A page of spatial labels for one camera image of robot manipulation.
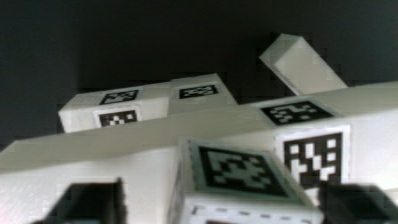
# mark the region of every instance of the white box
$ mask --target white box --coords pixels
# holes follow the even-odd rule
[[[167,116],[170,83],[78,94],[58,111],[74,132]]]
[[[296,95],[346,88],[305,39],[280,34],[259,56]]]

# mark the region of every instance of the black background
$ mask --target black background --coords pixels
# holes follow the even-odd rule
[[[398,2],[0,1],[0,148],[62,133],[76,93],[218,72],[240,103],[291,93],[257,54],[302,35],[350,86],[396,80]]]

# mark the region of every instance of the white block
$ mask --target white block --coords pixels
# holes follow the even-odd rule
[[[321,223],[272,152],[190,139],[181,153],[168,224]]]
[[[167,116],[170,83],[78,94],[58,111],[65,133]]]
[[[216,74],[170,81],[168,114],[229,105],[236,105],[236,101]]]
[[[396,93],[398,82],[391,82],[252,104],[263,112],[264,122],[275,127],[268,134],[284,162],[284,154],[295,155],[302,151],[304,157],[291,165],[284,163],[295,167],[296,178],[307,168],[318,180],[335,173],[341,177],[334,177],[334,183],[373,183],[380,189],[398,188],[392,178],[398,173]],[[316,157],[312,161],[305,160],[311,142],[323,152],[321,170],[314,170]],[[318,203],[309,185],[307,193]]]
[[[296,95],[346,88],[344,82],[300,36],[280,34],[259,59]]]

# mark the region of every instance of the white structure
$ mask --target white structure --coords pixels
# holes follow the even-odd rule
[[[332,166],[343,169],[341,182],[375,183],[383,190],[398,188],[398,179],[391,178],[398,173],[396,93],[398,82],[375,84],[16,141],[0,154],[0,191],[7,192],[0,214],[9,223],[28,223],[44,217],[71,183],[113,182],[117,177],[126,183],[128,221],[165,223],[177,169],[174,150],[183,136],[275,152],[286,140],[291,153],[296,148],[307,150],[316,146],[318,143],[311,146],[307,142],[312,138],[343,153],[339,158],[323,150],[316,157],[314,148],[305,164],[316,163],[318,158],[335,160],[339,163]],[[298,104],[302,101],[316,107]],[[264,111],[273,108],[280,115],[284,104],[291,104],[286,113],[295,119],[277,124]],[[320,112],[311,114],[318,108],[330,117],[321,117],[327,115]],[[327,166],[320,168],[330,174]]]
[[[328,88],[327,83],[316,92],[334,91],[240,106],[211,75],[144,86],[136,94],[131,88],[122,94],[112,90],[83,98],[76,96],[60,111],[62,124],[69,132],[92,130],[16,141],[0,153],[0,217],[7,224],[44,218],[71,183],[108,183],[117,178],[124,183],[128,223],[165,224],[177,186],[181,137],[216,140],[259,153],[273,151],[314,203],[320,180],[373,183],[394,196],[398,82],[355,88],[334,84]],[[309,87],[291,86],[296,90]],[[195,97],[179,101],[179,94]],[[119,102],[124,97],[135,100]],[[119,113],[115,107],[138,108],[142,122],[97,128],[96,117],[106,114],[101,110]],[[291,211],[295,214],[309,214],[311,206],[304,204],[304,210]],[[215,217],[204,210],[199,213]],[[314,219],[305,220],[316,223],[318,217],[314,212]]]
[[[305,39],[282,34],[259,56],[296,95],[346,88]]]

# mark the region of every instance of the block face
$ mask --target block face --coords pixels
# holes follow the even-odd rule
[[[277,137],[277,156],[305,190],[350,176],[350,126],[325,127]]]
[[[106,93],[99,105],[121,103],[136,99],[138,89],[117,93]]]
[[[309,100],[264,107],[261,111],[275,125],[286,125],[334,117],[334,114],[321,109]]]
[[[96,118],[96,127],[106,127],[140,121],[138,106],[119,107],[92,112]]]
[[[284,164],[304,189],[341,183],[343,133],[284,142]]]
[[[199,154],[208,187],[288,196],[261,156],[208,147]]]
[[[170,81],[168,115],[236,105],[216,74]]]
[[[208,96],[218,93],[215,85],[204,85],[193,88],[183,88],[177,91],[179,91],[179,99]]]
[[[190,141],[193,188],[243,197],[298,200],[266,152]]]

